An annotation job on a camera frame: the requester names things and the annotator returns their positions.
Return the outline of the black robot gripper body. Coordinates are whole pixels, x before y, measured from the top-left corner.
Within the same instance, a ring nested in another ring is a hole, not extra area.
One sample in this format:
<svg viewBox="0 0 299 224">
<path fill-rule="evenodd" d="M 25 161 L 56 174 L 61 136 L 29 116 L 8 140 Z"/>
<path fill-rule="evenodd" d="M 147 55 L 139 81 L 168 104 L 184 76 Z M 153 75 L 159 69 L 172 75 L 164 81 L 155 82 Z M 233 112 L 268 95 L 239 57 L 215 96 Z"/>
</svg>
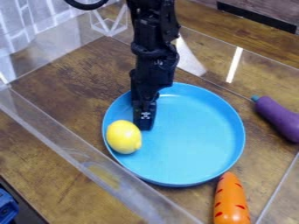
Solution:
<svg viewBox="0 0 299 224">
<path fill-rule="evenodd" d="M 135 69 L 129 72 L 132 98 L 141 103 L 153 102 L 157 92 L 173 84 L 173 72 L 179 63 L 179 53 L 173 44 L 148 50 L 133 43 Z"/>
</svg>

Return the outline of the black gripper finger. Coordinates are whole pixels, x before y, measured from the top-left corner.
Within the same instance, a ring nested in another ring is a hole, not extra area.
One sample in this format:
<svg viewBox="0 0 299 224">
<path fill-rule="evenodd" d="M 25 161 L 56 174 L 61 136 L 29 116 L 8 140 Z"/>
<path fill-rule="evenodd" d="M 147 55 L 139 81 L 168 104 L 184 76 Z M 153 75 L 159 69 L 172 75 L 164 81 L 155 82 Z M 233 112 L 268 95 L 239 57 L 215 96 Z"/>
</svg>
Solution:
<svg viewBox="0 0 299 224">
<path fill-rule="evenodd" d="M 156 102 L 132 101 L 133 124 L 140 130 L 151 130 L 155 125 Z"/>
</svg>

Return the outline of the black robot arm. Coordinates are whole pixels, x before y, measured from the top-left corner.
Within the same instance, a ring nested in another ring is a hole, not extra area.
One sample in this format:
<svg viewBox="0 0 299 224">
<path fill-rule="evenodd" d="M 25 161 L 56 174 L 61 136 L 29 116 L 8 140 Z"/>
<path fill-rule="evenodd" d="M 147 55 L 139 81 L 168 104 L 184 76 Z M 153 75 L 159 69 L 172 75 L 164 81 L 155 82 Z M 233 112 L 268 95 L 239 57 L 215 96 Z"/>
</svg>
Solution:
<svg viewBox="0 0 299 224">
<path fill-rule="evenodd" d="M 159 91 L 173 84 L 179 53 L 172 43 L 180 25 L 173 0 L 127 0 L 135 30 L 131 51 L 135 69 L 129 72 L 133 123 L 140 130 L 155 124 Z"/>
</svg>

